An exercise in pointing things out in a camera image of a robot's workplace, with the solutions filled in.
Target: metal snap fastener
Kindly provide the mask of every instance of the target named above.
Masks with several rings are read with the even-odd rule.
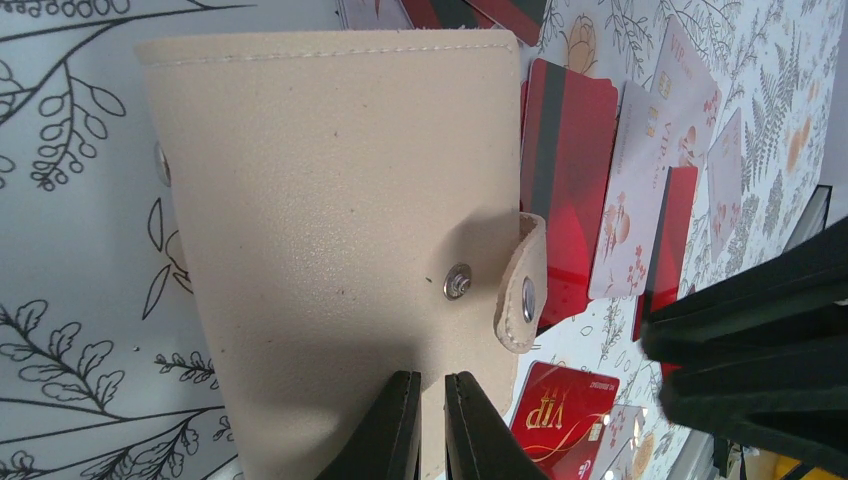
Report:
[[[445,297],[456,300],[471,288],[471,267],[464,263],[454,265],[445,277]]]
[[[533,315],[536,314],[536,286],[533,285],[533,280],[530,280],[530,277],[524,277],[521,301],[524,306],[524,321],[531,323]]]
[[[168,159],[165,158],[165,152],[159,142],[156,142],[156,175],[166,187],[171,186],[171,167],[168,166]]]

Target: card holder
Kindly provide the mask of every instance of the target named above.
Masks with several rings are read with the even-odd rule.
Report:
[[[421,474],[437,476],[441,379],[473,372],[504,413],[545,304],[544,221],[519,213],[514,36],[218,35],[137,54],[246,477],[314,478],[397,370],[422,373]]]

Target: floral tablecloth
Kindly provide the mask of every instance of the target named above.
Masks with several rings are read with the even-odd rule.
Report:
[[[337,29],[335,7],[0,0],[0,480],[240,477],[131,47]],[[551,0],[526,60],[649,87],[675,15],[724,92],[719,129],[742,107],[742,219],[711,262],[701,182],[682,291],[781,251],[818,181],[843,10],[837,0]],[[548,331],[522,357],[516,397],[535,359],[621,378],[619,402],[648,407],[634,477],[659,479],[686,430],[655,405],[659,369],[629,340],[634,301],[595,301]]]

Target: yellow object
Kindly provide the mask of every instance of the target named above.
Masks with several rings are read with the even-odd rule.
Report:
[[[777,466],[774,468],[774,480],[780,480],[784,475],[792,471],[795,465],[800,462],[789,457],[778,457]],[[804,476],[804,480],[842,480],[836,475],[832,475],[820,468],[814,468],[810,473]]]

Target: leather flap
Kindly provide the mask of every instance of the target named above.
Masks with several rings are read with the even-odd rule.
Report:
[[[527,353],[548,297],[545,220],[522,213],[519,238],[498,290],[495,335],[510,352]]]

